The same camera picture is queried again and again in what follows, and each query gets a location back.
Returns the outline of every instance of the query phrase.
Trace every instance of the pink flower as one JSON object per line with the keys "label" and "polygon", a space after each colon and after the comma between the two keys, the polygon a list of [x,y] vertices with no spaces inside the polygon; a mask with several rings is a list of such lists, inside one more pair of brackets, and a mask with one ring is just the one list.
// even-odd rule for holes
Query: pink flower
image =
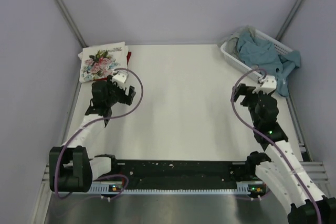
{"label": "pink flower", "polygon": [[106,78],[107,76],[109,76],[109,75],[112,75],[112,73],[113,73],[113,69],[104,69],[103,70],[103,75],[104,75],[104,77]]}
{"label": "pink flower", "polygon": [[99,67],[100,69],[106,68],[109,64],[111,64],[111,60],[108,58],[99,58]]}
{"label": "pink flower", "polygon": [[91,73],[98,73],[99,70],[100,70],[100,69],[99,69],[99,65],[98,65],[98,63],[95,63],[95,64],[93,65],[93,67],[91,68]]}
{"label": "pink flower", "polygon": [[84,63],[85,63],[85,65],[90,66],[90,65],[93,64],[93,60],[92,60],[92,59],[88,59],[88,60],[86,60]]}

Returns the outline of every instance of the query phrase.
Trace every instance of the blue cloth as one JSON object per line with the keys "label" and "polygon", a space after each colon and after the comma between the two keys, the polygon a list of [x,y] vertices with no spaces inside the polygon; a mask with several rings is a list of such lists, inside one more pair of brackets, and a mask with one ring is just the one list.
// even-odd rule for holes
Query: blue cloth
{"label": "blue cloth", "polygon": [[264,68],[268,74],[277,79],[277,91],[287,97],[287,77],[295,68],[301,66],[301,55],[292,51],[286,55],[279,55],[274,43],[254,38],[248,31],[243,32],[237,43],[240,60],[250,68],[257,65]]}

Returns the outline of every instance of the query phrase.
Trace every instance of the gray floor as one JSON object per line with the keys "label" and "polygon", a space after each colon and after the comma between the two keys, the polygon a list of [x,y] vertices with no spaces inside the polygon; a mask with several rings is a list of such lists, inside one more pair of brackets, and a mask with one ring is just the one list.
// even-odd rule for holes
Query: gray floor
{"label": "gray floor", "polygon": [[[45,224],[285,224],[287,216],[270,194],[261,202],[236,200],[234,196],[130,196],[110,203],[91,198],[69,208],[86,195],[51,201]],[[62,218],[58,215],[68,211]]]}

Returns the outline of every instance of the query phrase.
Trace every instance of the gray cloth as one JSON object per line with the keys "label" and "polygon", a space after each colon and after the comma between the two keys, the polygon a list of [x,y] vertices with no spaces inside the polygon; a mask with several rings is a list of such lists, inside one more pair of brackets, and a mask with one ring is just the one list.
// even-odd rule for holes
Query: gray cloth
{"label": "gray cloth", "polygon": [[277,91],[280,95],[287,97],[287,77],[294,68],[301,66],[300,52],[293,51],[286,55],[279,55],[274,43],[255,38],[247,31],[241,33],[237,51],[241,61],[253,68],[255,65],[264,68],[268,74],[277,79]]}
{"label": "gray cloth", "polygon": [[252,37],[256,36],[256,29],[253,26],[245,26],[238,30],[237,32],[224,37],[217,45],[218,47],[221,47],[224,42],[227,42],[225,51],[235,57],[237,60],[240,60],[239,53],[237,51],[237,43],[239,40],[239,37],[242,33],[249,32]]}

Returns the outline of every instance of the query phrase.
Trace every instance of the white table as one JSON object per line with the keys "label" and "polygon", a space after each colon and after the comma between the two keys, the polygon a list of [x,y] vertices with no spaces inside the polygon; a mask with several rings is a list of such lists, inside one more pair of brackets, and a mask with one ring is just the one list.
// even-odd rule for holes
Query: white table
{"label": "white table", "polygon": [[[143,101],[134,113],[110,120],[96,139],[102,154],[118,159],[245,161],[251,152],[263,151],[233,113],[230,95],[242,74],[224,61],[216,45],[130,46],[130,50],[129,69],[143,82]],[[137,91],[135,105],[140,86],[132,76],[127,83]],[[248,78],[243,83],[255,85]],[[274,97],[278,122],[302,161],[287,101]],[[91,98],[91,83],[82,84],[68,137],[81,123]],[[252,124],[239,101],[238,113]],[[112,107],[113,115],[130,109],[122,104]]]}

